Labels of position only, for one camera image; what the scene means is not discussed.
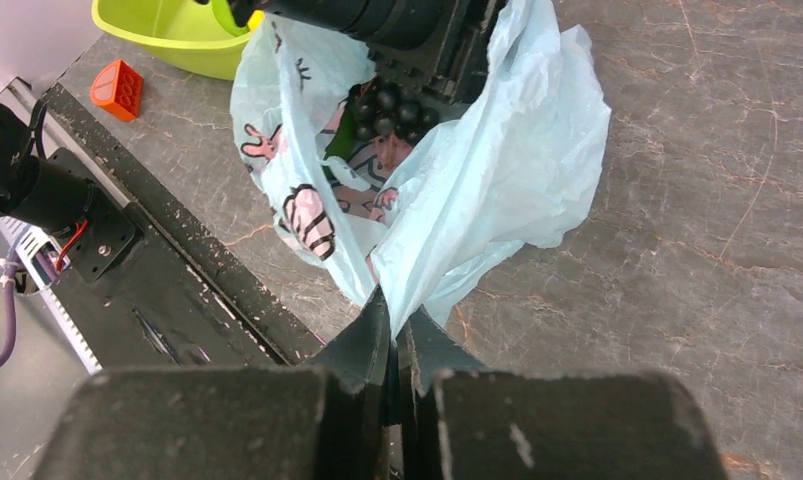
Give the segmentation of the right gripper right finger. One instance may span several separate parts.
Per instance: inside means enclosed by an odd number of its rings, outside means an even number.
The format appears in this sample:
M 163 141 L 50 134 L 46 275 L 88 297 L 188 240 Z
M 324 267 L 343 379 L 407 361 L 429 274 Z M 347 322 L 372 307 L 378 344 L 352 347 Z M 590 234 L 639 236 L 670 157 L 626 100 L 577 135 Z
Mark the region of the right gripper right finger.
M 441 479 L 442 458 L 433 381 L 443 370 L 479 370 L 484 364 L 453 340 L 421 308 L 397 337 L 399 414 L 405 479 Z

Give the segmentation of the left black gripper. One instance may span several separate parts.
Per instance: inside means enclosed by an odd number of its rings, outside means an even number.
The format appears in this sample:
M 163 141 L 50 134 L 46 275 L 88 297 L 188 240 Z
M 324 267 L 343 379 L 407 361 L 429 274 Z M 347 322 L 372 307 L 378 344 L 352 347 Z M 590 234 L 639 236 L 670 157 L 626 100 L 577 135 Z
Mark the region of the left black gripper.
M 445 104 L 474 102 L 505 0 L 234 0 L 239 27 L 257 11 L 364 42 L 378 76 Z

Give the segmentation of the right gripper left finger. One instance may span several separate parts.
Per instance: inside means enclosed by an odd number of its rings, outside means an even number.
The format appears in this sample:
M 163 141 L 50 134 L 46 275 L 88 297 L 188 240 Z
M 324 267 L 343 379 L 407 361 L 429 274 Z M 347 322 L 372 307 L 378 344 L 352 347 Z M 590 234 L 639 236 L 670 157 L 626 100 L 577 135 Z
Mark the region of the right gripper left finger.
M 377 287 L 357 317 L 310 361 L 327 376 L 316 479 L 385 479 L 390 320 Z

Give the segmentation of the light blue cartoon plastic bag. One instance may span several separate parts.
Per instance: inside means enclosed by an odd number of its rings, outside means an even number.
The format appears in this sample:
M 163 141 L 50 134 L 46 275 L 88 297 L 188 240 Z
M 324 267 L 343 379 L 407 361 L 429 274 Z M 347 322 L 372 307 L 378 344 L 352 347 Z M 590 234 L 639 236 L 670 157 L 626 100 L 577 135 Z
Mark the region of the light blue cartoon plastic bag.
M 344 97 L 374 65 L 360 41 L 269 15 L 236 71 L 234 141 L 303 261 L 357 305 L 380 288 L 394 332 L 418 309 L 444 324 L 489 270 L 587 217 L 611 116 L 591 50 L 550 2 L 511 1 L 475 102 L 414 147 L 328 155 Z

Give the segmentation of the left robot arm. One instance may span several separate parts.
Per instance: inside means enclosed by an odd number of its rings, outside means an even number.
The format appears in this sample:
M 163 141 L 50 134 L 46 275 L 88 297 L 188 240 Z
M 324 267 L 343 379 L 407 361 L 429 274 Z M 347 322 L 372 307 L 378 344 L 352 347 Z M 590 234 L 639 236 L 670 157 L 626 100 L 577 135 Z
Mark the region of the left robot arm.
M 488 70 L 485 46 L 503 8 L 500 1 L 195 1 L 221 26 L 243 35 L 271 16 L 365 42 L 377 70 L 353 85 L 330 124 L 329 154 L 356 143 L 387 141 L 412 147 L 438 122 L 431 101 L 446 105 L 477 98 Z M 74 264 L 94 281 L 120 261 L 139 228 L 92 180 L 61 168 L 45 153 L 46 116 L 37 102 L 29 121 L 0 103 L 0 217 L 43 229 L 61 246 L 38 253 L 51 275 Z

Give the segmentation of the dark fake fruit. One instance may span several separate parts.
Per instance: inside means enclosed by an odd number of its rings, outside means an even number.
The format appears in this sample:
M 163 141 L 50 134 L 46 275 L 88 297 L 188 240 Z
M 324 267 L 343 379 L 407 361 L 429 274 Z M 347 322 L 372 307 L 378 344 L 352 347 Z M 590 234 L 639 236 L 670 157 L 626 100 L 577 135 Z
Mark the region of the dark fake fruit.
M 394 138 L 416 146 L 441 122 L 441 115 L 412 90 L 375 77 L 349 89 L 343 119 L 353 126 L 358 142 Z

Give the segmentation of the green plastic basin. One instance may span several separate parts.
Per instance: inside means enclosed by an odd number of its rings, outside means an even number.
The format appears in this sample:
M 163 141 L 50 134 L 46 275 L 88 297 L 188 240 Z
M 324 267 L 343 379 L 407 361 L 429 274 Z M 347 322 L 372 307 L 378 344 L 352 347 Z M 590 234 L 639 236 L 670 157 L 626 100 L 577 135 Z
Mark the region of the green plastic basin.
M 94 0 L 91 16 L 104 32 L 169 65 L 231 81 L 252 30 L 226 17 L 226 6 L 225 1 Z

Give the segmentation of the orange half round toy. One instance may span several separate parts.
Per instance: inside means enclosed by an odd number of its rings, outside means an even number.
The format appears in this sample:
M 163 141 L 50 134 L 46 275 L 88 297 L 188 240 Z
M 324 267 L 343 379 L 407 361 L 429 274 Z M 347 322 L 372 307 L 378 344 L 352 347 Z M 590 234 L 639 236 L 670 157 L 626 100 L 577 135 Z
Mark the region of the orange half round toy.
M 140 114 L 143 86 L 142 76 L 125 61 L 117 59 L 95 77 L 89 98 L 116 119 L 129 122 Z

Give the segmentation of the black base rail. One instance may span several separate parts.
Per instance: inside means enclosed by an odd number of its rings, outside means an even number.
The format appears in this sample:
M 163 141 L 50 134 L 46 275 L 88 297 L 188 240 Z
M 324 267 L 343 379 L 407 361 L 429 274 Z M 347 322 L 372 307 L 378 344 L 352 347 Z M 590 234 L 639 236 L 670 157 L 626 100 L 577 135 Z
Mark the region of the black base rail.
M 106 211 L 43 297 L 81 362 L 297 365 L 321 341 L 64 87 L 45 98 L 53 162 Z

